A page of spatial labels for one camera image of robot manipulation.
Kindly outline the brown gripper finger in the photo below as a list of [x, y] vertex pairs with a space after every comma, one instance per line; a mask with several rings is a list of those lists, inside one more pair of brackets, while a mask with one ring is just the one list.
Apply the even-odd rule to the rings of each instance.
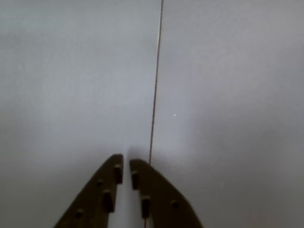
[[114, 154], [95, 172], [55, 225], [56, 228], [106, 228], [114, 212], [124, 158]]
[[140, 195], [141, 216], [149, 228], [202, 228], [194, 209], [149, 163], [130, 160], [132, 188]]

